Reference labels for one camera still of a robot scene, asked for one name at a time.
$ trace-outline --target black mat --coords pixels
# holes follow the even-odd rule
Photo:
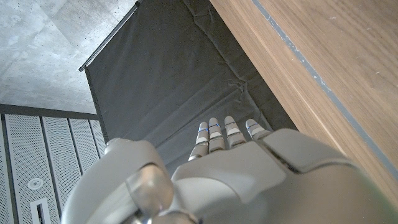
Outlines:
[[[144,1],[86,74],[105,138],[150,141],[170,172],[213,116],[295,129],[209,1]]]

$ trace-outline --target wooden table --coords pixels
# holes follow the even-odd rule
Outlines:
[[[398,1],[210,1],[297,128],[398,207]]]

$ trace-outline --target white robotic arm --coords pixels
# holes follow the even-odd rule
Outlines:
[[[349,159],[297,131],[230,116],[201,123],[170,179],[146,141],[113,139],[77,183],[62,223],[398,223],[396,209]]]

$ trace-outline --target metal grille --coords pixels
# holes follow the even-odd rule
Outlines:
[[[61,209],[69,193],[81,177],[75,147],[66,118],[43,117],[43,124],[50,160],[55,177],[55,186]]]
[[[2,123],[0,120],[0,223],[14,223],[7,173],[6,149],[2,137]]]
[[[93,129],[95,144],[97,145],[98,154],[100,157],[104,155],[105,141],[102,135],[102,130],[99,121],[90,120],[91,128]]]
[[[30,203],[47,198],[51,222],[59,223],[39,117],[6,114],[6,126],[19,222],[32,223]],[[43,180],[41,188],[28,188],[34,178]]]
[[[88,120],[85,119],[69,119],[72,129],[73,138],[75,140],[76,151],[80,161],[83,173],[98,160],[98,153],[95,147],[93,134],[91,133]]]

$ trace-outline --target wrinkled fabric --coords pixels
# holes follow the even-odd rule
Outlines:
[[[211,117],[296,129],[209,1],[144,1],[86,74],[105,139],[148,140],[170,173]]]

